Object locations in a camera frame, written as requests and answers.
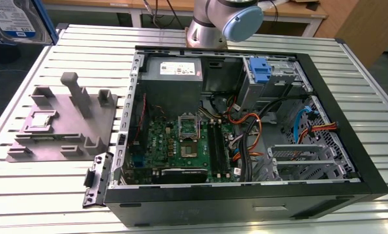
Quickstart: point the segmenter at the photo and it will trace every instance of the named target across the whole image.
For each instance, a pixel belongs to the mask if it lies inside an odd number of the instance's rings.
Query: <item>green circuit board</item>
[[[192,124],[181,124],[181,132],[192,133],[196,127]],[[228,136],[232,133],[232,125],[221,125],[221,133]],[[196,140],[179,139],[177,121],[155,121],[149,123],[148,144],[144,156],[133,158],[140,168],[203,168],[208,170],[208,182],[233,182],[232,173],[229,175],[212,175],[211,158],[208,147],[207,122],[200,123],[200,137]],[[229,168],[229,159],[227,155],[227,164]],[[140,170],[136,177],[140,184],[149,183],[145,179],[148,174]]]

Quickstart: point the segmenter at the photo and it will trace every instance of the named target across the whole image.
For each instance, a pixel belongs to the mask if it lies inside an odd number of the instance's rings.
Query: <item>power supply label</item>
[[[195,75],[193,62],[163,62],[160,66],[161,75]]]
[[[0,0],[0,29],[14,37],[35,36],[31,21],[12,0]]]

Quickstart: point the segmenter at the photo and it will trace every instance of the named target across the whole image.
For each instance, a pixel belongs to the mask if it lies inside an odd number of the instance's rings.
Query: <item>hard drive label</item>
[[[35,28],[12,0],[0,0],[0,29],[14,37],[34,37]]]

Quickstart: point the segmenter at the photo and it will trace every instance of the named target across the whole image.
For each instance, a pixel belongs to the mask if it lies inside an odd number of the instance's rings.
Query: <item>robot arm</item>
[[[264,14],[257,0],[196,0],[187,42],[195,48],[224,48],[257,31]]]

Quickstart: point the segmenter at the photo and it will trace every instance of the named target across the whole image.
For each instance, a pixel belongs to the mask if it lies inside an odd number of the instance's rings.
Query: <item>white table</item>
[[[110,12],[110,13],[128,13],[132,17],[132,25],[136,28],[141,28],[141,15],[149,14],[147,9],[139,9],[139,8],[128,8],[125,6],[127,4],[123,4],[120,7],[104,7],[104,6],[84,6],[84,5],[56,5],[56,4],[46,4],[46,8],[48,10],[63,10],[63,11],[90,11],[90,12]],[[177,16],[193,16],[192,11],[175,11]],[[171,10],[159,10],[159,15],[169,15],[172,16],[173,13]],[[267,16],[264,17],[264,21],[273,22],[275,16]],[[277,18],[279,22],[292,22],[292,23],[305,23],[307,27],[303,32],[303,37],[313,37],[323,18],[301,18],[301,17],[283,17],[279,16]]]
[[[184,31],[70,25],[56,46],[44,48],[0,117],[2,233],[388,233],[388,195],[309,220],[228,223],[128,230],[107,208],[82,209],[84,174],[91,161],[7,163],[6,152],[34,104],[35,86],[68,93],[60,76],[79,74],[79,85],[119,95],[111,142],[116,142],[135,45],[184,46]],[[236,50],[308,53],[388,183],[388,96],[347,45],[333,39],[255,35]]]

